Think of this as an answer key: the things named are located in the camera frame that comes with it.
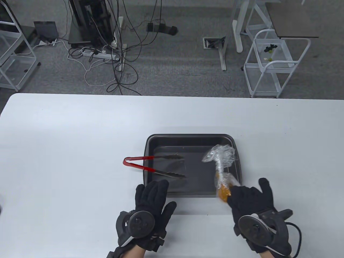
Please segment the person's right hand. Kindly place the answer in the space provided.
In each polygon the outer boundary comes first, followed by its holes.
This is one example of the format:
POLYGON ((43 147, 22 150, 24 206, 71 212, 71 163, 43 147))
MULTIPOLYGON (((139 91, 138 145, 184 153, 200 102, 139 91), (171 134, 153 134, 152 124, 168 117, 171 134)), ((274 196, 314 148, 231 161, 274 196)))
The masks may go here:
POLYGON ((274 207, 274 197, 269 181, 264 177, 260 178, 259 186, 261 190, 246 186, 231 188, 231 196, 227 198, 227 204, 231 207, 236 236, 240 235, 238 221, 242 216, 260 214, 268 210, 277 211, 274 207))

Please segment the person's left hand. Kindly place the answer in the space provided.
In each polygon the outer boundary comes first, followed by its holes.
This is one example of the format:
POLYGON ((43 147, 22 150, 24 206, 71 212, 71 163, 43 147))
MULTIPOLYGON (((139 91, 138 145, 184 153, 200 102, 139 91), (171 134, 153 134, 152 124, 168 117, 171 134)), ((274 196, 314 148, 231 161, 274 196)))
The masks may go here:
POLYGON ((140 184, 136 188, 135 211, 146 211, 153 215, 155 226, 151 233, 143 238, 132 240, 140 248, 146 251, 157 252, 164 244, 166 227, 173 215, 177 203, 171 201, 165 204, 167 199, 169 182, 167 180, 152 181, 144 186, 140 184))

